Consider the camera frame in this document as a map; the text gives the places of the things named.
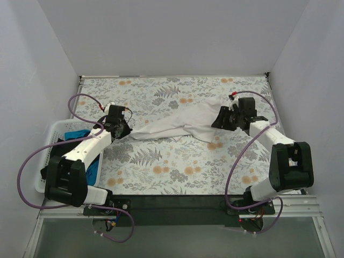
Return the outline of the white t shirt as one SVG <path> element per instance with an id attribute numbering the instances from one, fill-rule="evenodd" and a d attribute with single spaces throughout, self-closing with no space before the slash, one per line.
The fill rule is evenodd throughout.
<path id="1" fill-rule="evenodd" d="M 225 103 L 221 96 L 207 98 L 143 128 L 134 129 L 130 136 L 136 140 L 172 138 L 179 141 L 182 136 L 191 135 L 200 141 L 212 142 L 216 129 L 211 125 Z"/>

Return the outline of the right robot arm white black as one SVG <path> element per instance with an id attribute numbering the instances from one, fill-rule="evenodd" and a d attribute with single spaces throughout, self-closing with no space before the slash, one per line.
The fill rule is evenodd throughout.
<path id="1" fill-rule="evenodd" d="M 230 106 L 222 106 L 213 128 L 227 131 L 241 129 L 251 137 L 250 144 L 259 141 L 270 152 L 268 177 L 249 186 L 242 198 L 242 206 L 226 204 L 234 210 L 252 209 L 285 192 L 309 188 L 314 184 L 311 147 L 307 142 L 296 142 L 275 129 L 264 116 L 258 116 L 253 97 L 229 96 Z"/>

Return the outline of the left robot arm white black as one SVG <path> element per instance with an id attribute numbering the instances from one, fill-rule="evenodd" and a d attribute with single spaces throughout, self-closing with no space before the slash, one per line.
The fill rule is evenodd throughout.
<path id="1" fill-rule="evenodd" d="M 130 134 L 125 110 L 124 106 L 108 104 L 105 116 L 90 131 L 90 139 L 81 141 L 60 157 L 50 157 L 45 183 L 47 199 L 74 207 L 106 204 L 109 192 L 87 183 L 87 169 L 114 140 Z"/>

